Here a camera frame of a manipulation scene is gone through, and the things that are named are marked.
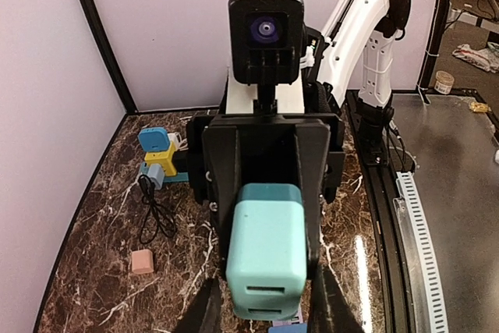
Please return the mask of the teal power strip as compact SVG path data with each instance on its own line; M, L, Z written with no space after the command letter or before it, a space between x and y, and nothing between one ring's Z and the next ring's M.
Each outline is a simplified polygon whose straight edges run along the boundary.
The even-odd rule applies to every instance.
M140 165L140 174L141 175L147 175L147 170L148 170L147 164L144 162ZM189 176L187 172L178 172L177 176L173 177L166 177L164 179L163 185L166 183L177 183L177 182L188 182L189 181Z

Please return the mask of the light blue charger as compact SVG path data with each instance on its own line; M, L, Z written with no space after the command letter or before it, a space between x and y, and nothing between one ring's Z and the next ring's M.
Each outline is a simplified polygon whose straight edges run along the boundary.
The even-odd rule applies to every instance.
M147 170L147 177L151 181L155 190L160 190L165 179L165 171L159 164L152 164Z

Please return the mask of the small teal plug adapter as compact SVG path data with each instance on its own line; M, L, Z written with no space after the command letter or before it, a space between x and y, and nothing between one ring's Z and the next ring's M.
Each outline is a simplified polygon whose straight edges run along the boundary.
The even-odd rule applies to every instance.
M297 186L249 183L239 191L226 279L237 317L279 321L296 314L307 279L305 213Z

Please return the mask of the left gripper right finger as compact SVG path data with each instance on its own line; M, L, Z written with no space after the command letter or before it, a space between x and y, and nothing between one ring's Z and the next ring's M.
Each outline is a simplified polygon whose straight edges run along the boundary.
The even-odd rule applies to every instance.
M312 282L307 331L315 333L363 332L349 308L336 277L320 265Z

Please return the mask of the dark blue cube adapter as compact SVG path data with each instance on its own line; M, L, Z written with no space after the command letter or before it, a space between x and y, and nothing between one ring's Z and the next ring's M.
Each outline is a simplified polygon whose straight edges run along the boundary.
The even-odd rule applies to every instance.
M268 328L268 333L307 333L307 323L278 325Z

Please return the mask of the white usb charger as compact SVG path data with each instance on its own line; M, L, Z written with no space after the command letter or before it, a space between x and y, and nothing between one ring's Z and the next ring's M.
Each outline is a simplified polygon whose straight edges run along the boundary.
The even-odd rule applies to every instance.
M188 149L187 139L183 138L180 133L169 133L168 138L174 144L177 151L186 151Z

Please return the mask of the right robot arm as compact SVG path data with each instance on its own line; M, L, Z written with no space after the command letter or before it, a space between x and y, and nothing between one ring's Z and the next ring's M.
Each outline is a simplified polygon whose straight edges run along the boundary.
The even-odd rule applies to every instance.
M370 158L381 158L391 121L393 43L411 0L338 0L321 30L304 22L303 0L228 0L231 63L218 113L186 127L189 183L209 203L227 276L235 257L235 209L292 197L303 217L309 274L319 261L320 202L342 179L339 112L363 64L360 123Z

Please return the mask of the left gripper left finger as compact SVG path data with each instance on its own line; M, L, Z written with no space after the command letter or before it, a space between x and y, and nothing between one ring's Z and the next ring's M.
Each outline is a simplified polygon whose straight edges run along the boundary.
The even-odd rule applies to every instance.
M221 306L218 277L206 279L173 333L220 333Z

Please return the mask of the yellow cube socket adapter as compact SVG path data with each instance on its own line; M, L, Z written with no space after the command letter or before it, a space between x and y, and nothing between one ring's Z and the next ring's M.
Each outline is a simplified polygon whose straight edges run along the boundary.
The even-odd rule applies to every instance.
M176 151L176 145L171 143L166 151L147 152L145 154L144 161L146 162L148 167L152 166L153 164L159 164L162 167L166 177L177 176L178 171L173 163L173 156Z

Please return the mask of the blue square socket adapter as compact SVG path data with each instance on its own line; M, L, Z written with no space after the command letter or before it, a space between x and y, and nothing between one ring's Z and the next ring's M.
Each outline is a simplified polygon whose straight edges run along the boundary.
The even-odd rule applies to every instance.
M138 134L138 140L145 152L167 151L171 145L168 132L163 127L142 129Z

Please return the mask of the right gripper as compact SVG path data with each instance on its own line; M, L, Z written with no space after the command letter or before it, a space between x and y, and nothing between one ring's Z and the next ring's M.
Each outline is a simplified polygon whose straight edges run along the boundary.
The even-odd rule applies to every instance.
M220 266L228 260L235 200L248 183L288 183L302 192L307 278L320 258L320 198L334 201L345 160L345 126L334 114L198 115L186 127L189 183L215 202Z

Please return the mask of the pink charger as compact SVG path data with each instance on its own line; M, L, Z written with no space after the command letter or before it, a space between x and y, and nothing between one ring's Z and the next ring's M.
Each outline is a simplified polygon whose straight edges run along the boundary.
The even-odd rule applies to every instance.
M134 250L131 253L131 271L135 275L145 275L154 272L154 255L151 250Z

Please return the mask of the purple power strip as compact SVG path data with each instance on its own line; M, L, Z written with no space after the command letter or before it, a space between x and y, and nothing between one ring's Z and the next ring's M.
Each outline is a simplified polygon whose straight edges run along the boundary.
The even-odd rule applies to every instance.
M289 326L294 324L302 324L303 323L303 313L301 309L298 309L296 313L290 317L288 320L278 320L272 322L272 327L281 327L281 326Z

